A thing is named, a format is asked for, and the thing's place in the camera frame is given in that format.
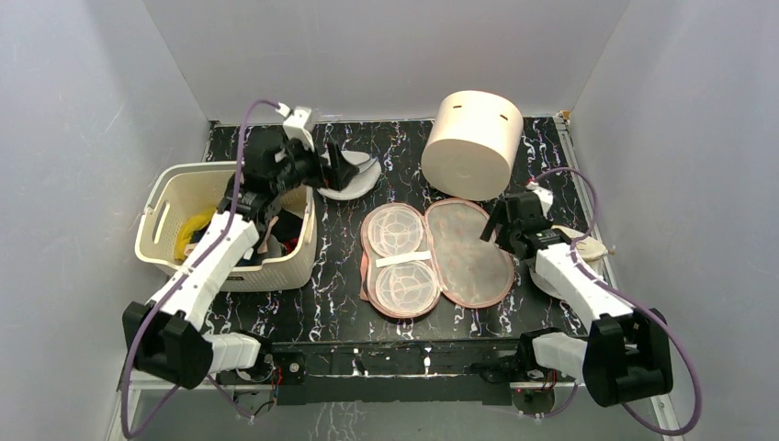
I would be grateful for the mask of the floral mesh laundry bag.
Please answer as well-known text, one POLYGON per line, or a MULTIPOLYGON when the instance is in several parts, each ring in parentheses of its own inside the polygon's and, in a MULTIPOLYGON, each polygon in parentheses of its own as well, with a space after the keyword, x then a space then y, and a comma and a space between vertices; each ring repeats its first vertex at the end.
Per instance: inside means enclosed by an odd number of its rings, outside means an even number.
POLYGON ((514 283, 512 258, 480 235, 489 218, 477 204, 448 198, 420 212, 404 203, 372 210, 361 224, 360 298, 392 319, 430 312, 441 297, 481 309, 514 283))

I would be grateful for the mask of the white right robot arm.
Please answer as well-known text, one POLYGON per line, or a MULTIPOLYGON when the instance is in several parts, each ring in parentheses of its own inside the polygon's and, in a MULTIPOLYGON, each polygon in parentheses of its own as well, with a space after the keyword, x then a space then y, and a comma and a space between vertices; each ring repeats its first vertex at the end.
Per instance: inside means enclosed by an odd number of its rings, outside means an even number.
POLYGON ((555 370, 582 381, 602 407, 671 391, 670 342, 660 327, 662 318, 651 318, 609 292, 581 258, 575 239, 547 218, 547 208, 538 191, 500 198, 480 238, 530 263, 574 310, 588 335, 571 337, 557 328, 522 334, 519 372, 540 380, 555 370))

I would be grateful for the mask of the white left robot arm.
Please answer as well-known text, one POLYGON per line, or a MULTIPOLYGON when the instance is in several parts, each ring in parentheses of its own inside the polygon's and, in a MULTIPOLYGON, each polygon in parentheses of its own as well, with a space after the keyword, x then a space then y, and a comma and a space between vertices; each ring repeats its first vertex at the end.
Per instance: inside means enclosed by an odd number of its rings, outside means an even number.
POLYGON ((249 153, 239 153, 195 249, 162 288, 123 312, 125 380, 138 369, 192 390, 224 371, 239 370, 252 382, 270 378, 275 359, 264 337, 244 331, 204 335, 201 328, 232 270, 267 238, 283 196, 299 187, 340 191, 355 180, 359 165, 333 142, 325 147, 321 156, 300 139, 272 132, 249 153))

